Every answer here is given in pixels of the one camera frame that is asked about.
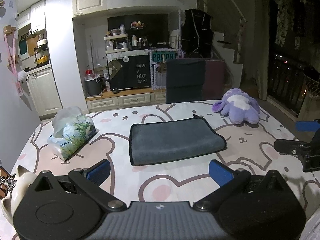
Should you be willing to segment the black have a nice day cloth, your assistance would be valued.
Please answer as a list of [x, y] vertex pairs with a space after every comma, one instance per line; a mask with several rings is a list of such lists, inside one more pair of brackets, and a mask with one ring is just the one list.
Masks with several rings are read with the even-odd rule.
[[124, 90], [150, 88], [150, 60], [148, 55], [127, 56], [108, 63], [110, 88]]

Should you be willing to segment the white countertop shelf rack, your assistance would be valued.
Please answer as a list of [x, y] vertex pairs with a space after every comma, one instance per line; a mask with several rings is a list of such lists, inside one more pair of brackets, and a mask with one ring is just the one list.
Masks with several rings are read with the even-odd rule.
[[120, 53], [129, 50], [127, 34], [105, 36], [106, 54]]

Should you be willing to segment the teal poster sign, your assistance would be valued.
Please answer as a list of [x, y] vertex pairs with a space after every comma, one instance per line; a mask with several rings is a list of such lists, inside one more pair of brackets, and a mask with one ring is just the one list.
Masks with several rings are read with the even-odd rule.
[[166, 88], [167, 61], [174, 60], [176, 57], [176, 49], [149, 50], [151, 88], [153, 90]]

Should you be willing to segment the tissue pack with plastic bag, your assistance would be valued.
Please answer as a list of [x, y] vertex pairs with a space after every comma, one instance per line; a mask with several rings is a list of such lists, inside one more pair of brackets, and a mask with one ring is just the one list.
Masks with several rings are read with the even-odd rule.
[[53, 154], [63, 161], [70, 159], [97, 133], [92, 118], [83, 115], [76, 106], [59, 110], [52, 127], [47, 143]]

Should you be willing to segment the maroon panel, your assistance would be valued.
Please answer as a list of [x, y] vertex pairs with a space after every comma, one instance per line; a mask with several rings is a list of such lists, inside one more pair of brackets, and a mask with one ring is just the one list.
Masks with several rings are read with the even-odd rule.
[[222, 99], [228, 74], [227, 64], [222, 60], [206, 59], [205, 69], [202, 99]]

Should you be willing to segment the grey trash bin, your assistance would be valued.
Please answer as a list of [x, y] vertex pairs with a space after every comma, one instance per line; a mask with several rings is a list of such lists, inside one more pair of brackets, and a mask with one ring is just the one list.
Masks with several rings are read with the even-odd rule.
[[99, 95], [103, 91], [102, 79], [100, 76], [85, 80], [85, 84], [90, 96]]

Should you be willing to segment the white drawer base cabinet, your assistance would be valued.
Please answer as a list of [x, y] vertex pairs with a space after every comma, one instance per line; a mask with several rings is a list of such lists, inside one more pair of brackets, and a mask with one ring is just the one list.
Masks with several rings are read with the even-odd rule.
[[101, 95], [87, 97], [86, 103], [89, 113], [158, 105], [165, 103], [165, 89], [129, 89], [121, 90], [117, 94], [105, 91]]

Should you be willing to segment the white kitchen cabinet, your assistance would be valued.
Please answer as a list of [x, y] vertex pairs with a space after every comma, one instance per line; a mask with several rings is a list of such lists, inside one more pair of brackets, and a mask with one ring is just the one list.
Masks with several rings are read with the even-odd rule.
[[30, 71], [27, 75], [27, 85], [39, 116], [53, 115], [62, 109], [50, 66]]

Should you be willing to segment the black hanging garment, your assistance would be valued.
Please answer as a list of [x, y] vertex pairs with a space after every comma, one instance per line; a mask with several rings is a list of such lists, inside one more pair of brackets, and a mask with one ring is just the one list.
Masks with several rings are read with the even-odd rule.
[[186, 57], [210, 59], [212, 54], [212, 17], [199, 9], [185, 11], [185, 22], [181, 29], [181, 48]]

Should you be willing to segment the purple plush bunny toy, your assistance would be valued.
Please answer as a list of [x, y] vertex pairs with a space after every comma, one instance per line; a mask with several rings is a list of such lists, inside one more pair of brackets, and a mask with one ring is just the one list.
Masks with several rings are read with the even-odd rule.
[[212, 105], [212, 111], [228, 116], [230, 122], [235, 125], [242, 124], [244, 121], [255, 125], [260, 119], [257, 100], [240, 88], [232, 88], [225, 92], [222, 99]]

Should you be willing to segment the white ceramic cat figurine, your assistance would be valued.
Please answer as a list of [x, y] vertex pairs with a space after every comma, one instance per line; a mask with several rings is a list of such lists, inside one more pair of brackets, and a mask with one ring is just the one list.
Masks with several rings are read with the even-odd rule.
[[30, 172], [25, 167], [21, 165], [16, 167], [16, 174], [14, 178], [16, 181], [15, 186], [9, 196], [1, 200], [1, 209], [3, 211], [3, 215], [12, 226], [14, 226], [14, 213], [25, 193], [28, 191], [29, 186], [34, 182], [36, 177], [37, 175], [35, 173]]

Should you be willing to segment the dark folded chair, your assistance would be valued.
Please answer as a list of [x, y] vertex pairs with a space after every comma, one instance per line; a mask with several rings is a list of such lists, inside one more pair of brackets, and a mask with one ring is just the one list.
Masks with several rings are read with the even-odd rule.
[[202, 99], [206, 73], [204, 59], [174, 59], [166, 64], [165, 102], [192, 102]]

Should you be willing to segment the purple and grey towel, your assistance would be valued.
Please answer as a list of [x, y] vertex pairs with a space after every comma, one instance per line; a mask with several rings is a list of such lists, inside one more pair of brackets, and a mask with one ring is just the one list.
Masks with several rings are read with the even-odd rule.
[[226, 139], [198, 115], [170, 122], [134, 124], [129, 157], [133, 166], [169, 163], [223, 151]]

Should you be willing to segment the bunny pattern table cloth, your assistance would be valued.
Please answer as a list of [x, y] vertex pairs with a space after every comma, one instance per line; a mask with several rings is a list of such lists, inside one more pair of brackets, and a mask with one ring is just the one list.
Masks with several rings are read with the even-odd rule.
[[1, 200], [1, 239], [319, 239], [319, 143], [211, 101], [40, 124]]

